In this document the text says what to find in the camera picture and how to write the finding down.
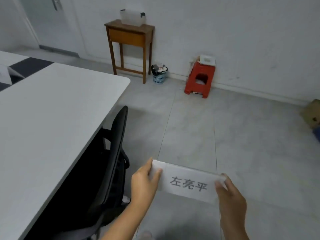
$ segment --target gray floor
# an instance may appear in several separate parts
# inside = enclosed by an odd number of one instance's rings
[[[110,65],[46,51],[16,53],[112,73]],[[129,107],[123,147],[130,177],[149,157],[214,173],[227,173],[246,197],[251,239],[319,239],[320,144],[300,107],[213,88],[207,99],[184,94],[184,82],[128,73],[131,83],[106,127]],[[220,239],[219,208],[158,192],[138,234],[156,239]]]

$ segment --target white tabletop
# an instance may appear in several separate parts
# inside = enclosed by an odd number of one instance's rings
[[[0,65],[4,66],[10,66],[15,63],[18,63],[19,61],[25,60],[29,58],[28,56],[22,56],[18,54],[13,54],[9,52],[4,52],[0,50]]]
[[[0,92],[0,239],[25,237],[129,83],[54,63]]]

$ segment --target red stool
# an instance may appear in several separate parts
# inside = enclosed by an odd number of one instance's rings
[[[210,92],[215,70],[215,66],[203,65],[196,61],[186,82],[184,93],[190,94],[190,92],[201,92],[202,97],[206,99]],[[196,79],[203,81],[204,85],[196,83]]]

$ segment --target blue object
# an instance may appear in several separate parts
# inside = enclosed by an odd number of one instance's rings
[[[165,81],[166,77],[167,77],[167,72],[168,71],[162,72],[160,75],[157,75],[157,76],[153,75],[154,83],[162,84]]]
[[[312,132],[314,133],[314,135],[316,136],[316,138],[320,142],[320,127],[313,129]]]

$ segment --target chair backrest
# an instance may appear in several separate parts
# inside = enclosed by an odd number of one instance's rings
[[[100,206],[103,206],[108,199],[118,163],[118,158],[122,149],[122,141],[125,134],[127,115],[128,107],[124,106],[119,111],[112,123],[108,164],[97,196],[90,207],[91,209],[96,209]]]

